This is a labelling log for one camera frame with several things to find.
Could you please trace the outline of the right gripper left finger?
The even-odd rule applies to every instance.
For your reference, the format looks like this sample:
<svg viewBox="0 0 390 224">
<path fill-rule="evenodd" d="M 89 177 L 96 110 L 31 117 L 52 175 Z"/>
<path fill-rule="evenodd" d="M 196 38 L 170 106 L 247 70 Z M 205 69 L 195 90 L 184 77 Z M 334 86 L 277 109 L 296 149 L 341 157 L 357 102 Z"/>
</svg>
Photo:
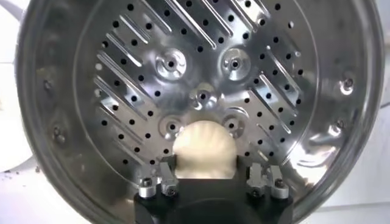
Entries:
<svg viewBox="0 0 390 224">
<path fill-rule="evenodd" d="M 157 166 L 143 166 L 138 174 L 138 195 L 141 198 L 152 198 L 157 194 L 157 187 L 167 197 L 174 197 L 178 193 L 178 179 L 167 162 Z"/>
</svg>

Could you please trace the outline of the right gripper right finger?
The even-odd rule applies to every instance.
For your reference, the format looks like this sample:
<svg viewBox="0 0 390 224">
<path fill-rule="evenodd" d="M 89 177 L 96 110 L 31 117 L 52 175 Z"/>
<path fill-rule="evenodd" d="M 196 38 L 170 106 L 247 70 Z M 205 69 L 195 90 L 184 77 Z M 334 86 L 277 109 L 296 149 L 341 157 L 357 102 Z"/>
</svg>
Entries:
<svg viewBox="0 0 390 224">
<path fill-rule="evenodd" d="M 268 197 L 277 200 L 289 198 L 289 187 L 284 182 L 279 166 L 263 167 L 260 163 L 252 163 L 246 181 L 247 194 L 252 197 Z"/>
</svg>

